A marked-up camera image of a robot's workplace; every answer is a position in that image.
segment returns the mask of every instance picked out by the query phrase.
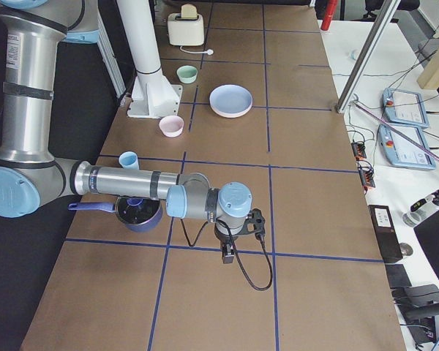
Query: black chair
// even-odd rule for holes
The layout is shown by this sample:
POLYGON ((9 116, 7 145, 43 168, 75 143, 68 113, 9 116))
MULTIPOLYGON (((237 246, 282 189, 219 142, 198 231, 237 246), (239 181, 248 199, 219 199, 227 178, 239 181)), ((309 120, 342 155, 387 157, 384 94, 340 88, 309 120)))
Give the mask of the black chair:
MULTIPOLYGON (((377 15, 372 12, 375 10, 380 10, 382 7, 383 0, 365 0, 366 2, 366 14, 363 15, 362 21, 373 22, 377 15)), ((401 11, 413 11, 419 7, 419 0, 402 0, 398 5, 397 10, 401 11)))

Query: gray floor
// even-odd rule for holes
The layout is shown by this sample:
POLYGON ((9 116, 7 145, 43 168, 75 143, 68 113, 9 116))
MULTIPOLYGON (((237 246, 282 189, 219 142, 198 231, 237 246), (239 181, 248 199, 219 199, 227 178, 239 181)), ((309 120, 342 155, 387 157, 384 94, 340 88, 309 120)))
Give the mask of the gray floor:
MULTIPOLYGON (((338 6, 334 18, 339 18, 339 10, 338 6)), ((364 0, 346 0, 345 20, 361 19, 364 13, 366 13, 364 0)), ((398 18, 398 25, 413 51, 417 50, 418 44, 422 40, 426 40, 434 34, 434 31, 417 10, 412 12, 397 11, 394 18, 398 18)))

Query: blue cup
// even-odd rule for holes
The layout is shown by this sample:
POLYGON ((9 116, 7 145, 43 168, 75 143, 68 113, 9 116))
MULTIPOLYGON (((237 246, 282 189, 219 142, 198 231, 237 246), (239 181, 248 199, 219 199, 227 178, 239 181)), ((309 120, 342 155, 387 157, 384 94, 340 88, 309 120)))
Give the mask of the blue cup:
POLYGON ((133 151, 126 151, 119 156, 119 164, 129 170, 139 170, 138 156, 133 151))

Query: white cord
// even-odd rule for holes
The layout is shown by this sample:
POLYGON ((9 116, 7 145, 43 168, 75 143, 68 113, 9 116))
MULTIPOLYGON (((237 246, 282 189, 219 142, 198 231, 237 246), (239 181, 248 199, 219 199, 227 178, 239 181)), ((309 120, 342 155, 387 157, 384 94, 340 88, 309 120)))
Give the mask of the white cord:
POLYGON ((179 48, 183 53, 206 53, 207 55, 213 55, 213 50, 208 49, 207 51, 188 51, 182 48, 182 46, 179 48))

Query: warning label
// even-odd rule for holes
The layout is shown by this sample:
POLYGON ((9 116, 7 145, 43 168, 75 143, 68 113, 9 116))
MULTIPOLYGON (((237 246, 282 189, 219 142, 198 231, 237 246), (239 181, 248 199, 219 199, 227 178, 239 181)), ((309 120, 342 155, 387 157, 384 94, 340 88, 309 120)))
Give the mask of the warning label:
POLYGON ((20 44, 18 35, 9 35, 7 41, 7 68, 20 68, 20 44))

